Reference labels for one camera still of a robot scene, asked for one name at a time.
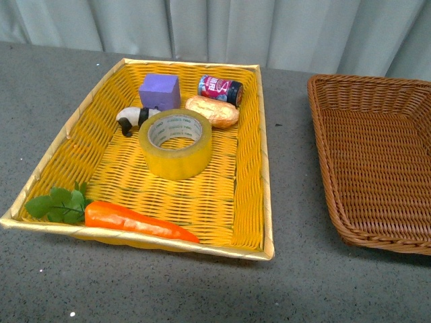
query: white curtain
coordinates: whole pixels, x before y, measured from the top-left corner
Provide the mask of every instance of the white curtain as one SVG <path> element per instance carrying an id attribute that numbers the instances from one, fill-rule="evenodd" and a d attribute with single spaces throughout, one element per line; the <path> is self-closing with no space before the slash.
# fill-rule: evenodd
<path id="1" fill-rule="evenodd" d="M 0 40 L 431 81 L 431 0 L 0 0 Z"/>

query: toy panda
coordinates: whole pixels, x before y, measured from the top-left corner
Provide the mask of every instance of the toy panda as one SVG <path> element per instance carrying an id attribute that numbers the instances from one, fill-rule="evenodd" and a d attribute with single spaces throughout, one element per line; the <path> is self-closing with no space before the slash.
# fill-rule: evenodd
<path id="1" fill-rule="evenodd" d="M 140 128 L 145 120 L 159 112 L 160 111 L 157 110 L 157 107 L 156 109 L 149 109 L 130 106 L 122 109 L 117 114 L 115 120 L 121 125 L 121 132 L 123 135 L 131 137 L 132 133 L 130 132 L 130 129 L 132 129 L 132 127 L 138 126 Z"/>

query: packing tape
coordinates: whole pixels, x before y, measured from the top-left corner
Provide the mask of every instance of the packing tape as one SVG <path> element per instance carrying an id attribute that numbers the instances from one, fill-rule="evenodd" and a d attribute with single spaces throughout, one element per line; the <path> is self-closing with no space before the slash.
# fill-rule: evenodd
<path id="1" fill-rule="evenodd" d="M 177 137 L 190 138 L 194 143 L 181 149 L 160 147 Z M 200 174 L 211 160 L 211 125 L 195 111 L 166 110 L 142 124 L 139 143 L 151 173 L 167 180 L 184 180 Z"/>

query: purple cube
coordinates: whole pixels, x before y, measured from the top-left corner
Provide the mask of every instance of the purple cube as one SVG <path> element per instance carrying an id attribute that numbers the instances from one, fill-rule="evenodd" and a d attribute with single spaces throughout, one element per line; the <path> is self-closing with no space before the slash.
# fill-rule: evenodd
<path id="1" fill-rule="evenodd" d="M 177 75 L 147 74 L 139 87 L 142 105 L 159 111 L 179 109 L 181 105 L 180 86 Z"/>

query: toy carrot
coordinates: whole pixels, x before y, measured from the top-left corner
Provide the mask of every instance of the toy carrot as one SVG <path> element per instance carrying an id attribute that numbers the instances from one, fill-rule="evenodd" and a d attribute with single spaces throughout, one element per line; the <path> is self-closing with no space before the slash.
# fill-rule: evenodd
<path id="1" fill-rule="evenodd" d="M 199 243 L 199 239 L 194 234 L 179 225 L 146 217 L 126 207 L 108 202 L 96 201 L 90 203 L 86 207 L 85 217 L 87 227 L 134 231 L 162 238 Z"/>
<path id="2" fill-rule="evenodd" d="M 199 243 L 199 239 L 171 222 L 147 217 L 120 205 L 92 201 L 85 198 L 86 183 L 71 192 L 53 187 L 49 195 L 38 196 L 25 205 L 27 212 L 37 219 L 44 216 L 51 222 L 76 224 L 85 221 L 88 227 L 103 227 L 134 231 L 168 239 Z"/>

